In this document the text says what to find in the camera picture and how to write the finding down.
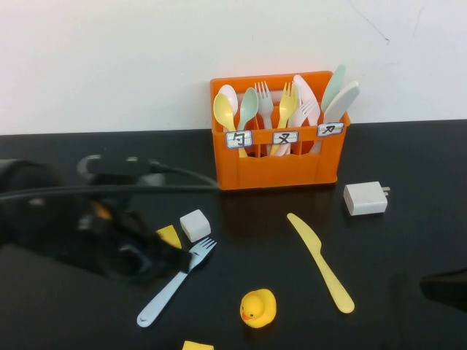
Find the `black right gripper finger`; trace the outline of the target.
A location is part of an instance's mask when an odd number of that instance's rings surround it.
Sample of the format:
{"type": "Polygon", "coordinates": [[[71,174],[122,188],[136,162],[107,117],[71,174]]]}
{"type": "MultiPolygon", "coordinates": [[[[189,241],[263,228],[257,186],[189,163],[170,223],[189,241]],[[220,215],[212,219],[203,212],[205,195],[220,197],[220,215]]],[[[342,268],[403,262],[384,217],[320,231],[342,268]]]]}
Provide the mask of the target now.
{"type": "Polygon", "coordinates": [[[424,276],[420,280],[421,287],[459,287],[466,288],[466,268],[455,271],[445,271],[429,276],[424,276]]]}
{"type": "Polygon", "coordinates": [[[421,290],[429,300],[466,312],[466,284],[422,284],[421,290]]]}

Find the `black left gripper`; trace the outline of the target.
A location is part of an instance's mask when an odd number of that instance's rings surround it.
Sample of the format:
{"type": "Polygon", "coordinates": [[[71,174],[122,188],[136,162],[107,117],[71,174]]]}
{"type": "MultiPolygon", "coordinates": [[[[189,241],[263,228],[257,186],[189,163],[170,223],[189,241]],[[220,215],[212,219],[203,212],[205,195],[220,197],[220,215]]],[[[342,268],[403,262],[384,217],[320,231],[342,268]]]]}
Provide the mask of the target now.
{"type": "Polygon", "coordinates": [[[78,233],[109,279],[145,286],[169,272],[190,270],[191,253],[164,241],[136,211],[122,209],[117,201],[89,200],[78,233]]]}

